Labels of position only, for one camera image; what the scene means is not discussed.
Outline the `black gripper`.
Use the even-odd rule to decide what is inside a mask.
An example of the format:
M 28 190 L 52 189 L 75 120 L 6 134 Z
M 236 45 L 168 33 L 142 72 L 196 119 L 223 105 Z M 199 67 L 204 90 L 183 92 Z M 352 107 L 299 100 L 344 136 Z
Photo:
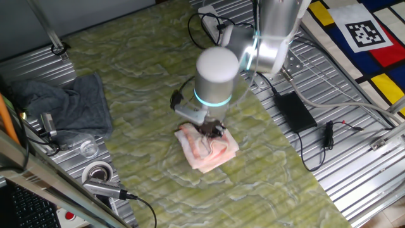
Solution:
M 207 134 L 208 137 L 215 138 L 221 137 L 226 130 L 219 120 L 210 120 L 204 122 L 202 125 L 197 127 L 197 130 L 202 134 Z

